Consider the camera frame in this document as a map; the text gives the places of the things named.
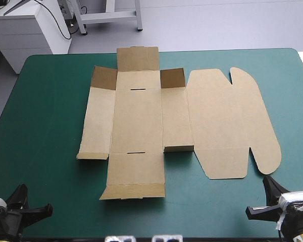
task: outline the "cabinet drawer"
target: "cabinet drawer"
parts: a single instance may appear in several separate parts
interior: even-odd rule
[[[43,34],[0,35],[0,49],[49,48]]]
[[[0,34],[41,34],[35,17],[30,19],[0,19]]]
[[[35,54],[52,54],[51,49],[2,49],[2,54],[5,56],[12,69],[18,74],[20,73],[26,59]]]

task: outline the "cardboard flap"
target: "cardboard flap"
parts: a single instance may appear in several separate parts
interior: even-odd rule
[[[107,188],[100,199],[165,196],[163,153],[112,153]]]
[[[117,69],[95,66],[91,79],[91,87],[116,89]]]
[[[162,115],[164,152],[193,151],[185,87],[162,89]]]
[[[184,69],[169,69],[161,70],[161,87],[173,88],[173,87],[185,87]]]
[[[210,179],[244,178],[249,148],[195,150],[202,169]]]
[[[233,87],[220,70],[192,71],[187,98],[195,150],[249,147]]]
[[[90,87],[77,159],[108,158],[115,99],[116,91]]]
[[[272,173],[281,151],[259,88],[243,70],[230,72],[232,84],[218,69],[190,74],[187,96],[198,160],[210,178],[242,178],[251,147],[259,171]]]
[[[135,184],[107,186],[100,200],[164,197],[164,184]]]
[[[159,70],[160,56],[158,47],[130,47],[117,49],[118,70],[144,71]]]
[[[270,174],[280,165],[282,154],[262,95],[247,72],[231,68],[230,74],[257,167],[261,173]]]

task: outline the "box lid flap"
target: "box lid flap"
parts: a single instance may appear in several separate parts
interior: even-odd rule
[[[91,87],[115,90],[117,69],[95,66],[91,79]]]
[[[130,47],[117,49],[117,63],[120,72],[159,70],[158,47]]]
[[[163,153],[112,153],[101,199],[165,196]]]
[[[185,76],[183,68],[161,70],[161,87],[185,87]]]

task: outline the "black cable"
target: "black cable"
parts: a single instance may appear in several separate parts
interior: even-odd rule
[[[71,32],[69,31],[70,37],[66,37],[66,36],[63,34],[63,32],[62,32],[62,30],[61,30],[61,28],[60,28],[60,25],[58,24],[58,22],[57,22],[55,16],[54,16],[54,15],[52,14],[52,12],[48,9],[48,7],[46,7],[44,4],[40,3],[38,0],[34,0],[34,1],[35,1],[36,3],[42,5],[44,8],[47,9],[47,11],[50,13],[50,15],[51,15],[51,16],[53,17],[53,19],[55,20],[55,22],[56,22],[56,24],[57,24],[57,27],[58,27],[58,29],[59,29],[59,31],[60,31],[60,33],[62,34],[62,36],[63,36],[65,39],[71,39],[71,35],[72,35],[72,34],[75,34],[75,33],[79,30],[79,27],[78,27],[77,30],[76,30],[75,32],[73,32],[73,33],[71,33]],[[82,10],[83,8],[85,8],[85,14],[87,14],[87,7],[86,7],[86,6],[83,6],[83,7],[81,7],[81,10]]]
[[[36,3],[42,5],[44,8],[47,9],[47,11],[49,11],[50,15],[51,15],[51,16],[53,17],[53,19],[55,20],[55,22],[56,22],[56,24],[57,24],[57,27],[59,28],[60,33],[62,34],[62,36],[63,36],[65,39],[71,39],[71,34],[70,34],[70,32],[69,32],[70,37],[66,37],[66,36],[63,34],[63,32],[62,32],[62,30],[61,30],[61,28],[60,28],[60,25],[58,24],[58,22],[57,22],[55,16],[54,16],[54,15],[52,14],[52,12],[48,9],[48,7],[46,7],[44,4],[40,3],[40,2],[37,1],[37,0],[34,0],[34,1],[35,1]]]
[[[280,242],[284,242],[284,241],[283,241],[283,238],[282,238],[282,233],[281,233],[280,230],[278,231],[278,237],[279,237],[279,241],[280,241]]]

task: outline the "unfolded cardboard box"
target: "unfolded cardboard box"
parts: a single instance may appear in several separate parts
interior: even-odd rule
[[[118,69],[95,67],[78,159],[109,158],[100,199],[165,196],[164,152],[195,151],[211,179],[247,174],[249,148],[272,173],[280,147],[255,80],[232,68],[160,71],[157,47],[117,50]]]
[[[119,48],[118,70],[94,68],[77,158],[109,157],[100,199],[164,197],[164,150],[193,151],[184,71],[159,69],[157,47]]]

